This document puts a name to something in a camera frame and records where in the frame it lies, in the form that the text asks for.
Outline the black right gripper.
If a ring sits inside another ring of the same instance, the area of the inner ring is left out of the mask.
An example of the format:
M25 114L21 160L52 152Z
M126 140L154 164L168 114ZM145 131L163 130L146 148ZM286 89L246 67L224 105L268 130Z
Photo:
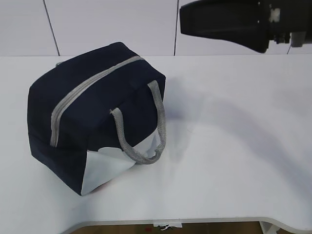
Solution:
M269 40L292 48L312 42L310 0L267 0L265 6L262 0L197 0L181 6L179 17L182 34L230 41L258 53L267 51Z

